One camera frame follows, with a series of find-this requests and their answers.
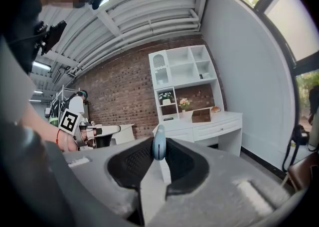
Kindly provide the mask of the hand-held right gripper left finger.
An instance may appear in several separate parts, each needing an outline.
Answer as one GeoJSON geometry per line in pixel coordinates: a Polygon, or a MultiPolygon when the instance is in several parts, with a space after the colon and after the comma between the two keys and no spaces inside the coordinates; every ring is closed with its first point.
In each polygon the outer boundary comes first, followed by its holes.
{"type": "Polygon", "coordinates": [[[149,137],[63,156],[93,197],[111,212],[143,226],[141,182],[153,162],[152,143],[149,137]]]}

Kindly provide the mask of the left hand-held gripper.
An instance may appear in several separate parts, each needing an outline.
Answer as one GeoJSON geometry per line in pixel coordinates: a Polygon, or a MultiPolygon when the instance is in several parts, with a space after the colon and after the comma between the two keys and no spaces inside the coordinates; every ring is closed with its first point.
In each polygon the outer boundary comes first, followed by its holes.
{"type": "Polygon", "coordinates": [[[121,131],[119,125],[97,125],[94,127],[80,113],[73,113],[69,109],[66,109],[61,116],[58,128],[59,131],[63,131],[72,137],[77,150],[96,148],[94,129],[96,130],[96,136],[113,135],[121,131]]]}

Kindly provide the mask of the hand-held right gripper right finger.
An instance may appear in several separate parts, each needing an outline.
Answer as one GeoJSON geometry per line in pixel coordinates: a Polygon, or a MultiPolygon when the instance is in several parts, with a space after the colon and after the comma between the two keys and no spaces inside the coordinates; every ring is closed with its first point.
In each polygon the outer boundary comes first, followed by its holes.
{"type": "Polygon", "coordinates": [[[306,190],[290,195],[246,160],[182,140],[167,140],[172,173],[151,227],[286,227],[306,190]]]}

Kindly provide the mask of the person's left hand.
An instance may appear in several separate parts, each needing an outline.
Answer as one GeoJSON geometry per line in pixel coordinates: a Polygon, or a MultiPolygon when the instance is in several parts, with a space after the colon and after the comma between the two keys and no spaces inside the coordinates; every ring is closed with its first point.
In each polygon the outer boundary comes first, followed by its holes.
{"type": "Polygon", "coordinates": [[[61,131],[58,136],[58,145],[63,151],[77,151],[78,146],[75,143],[72,135],[61,131]]]}

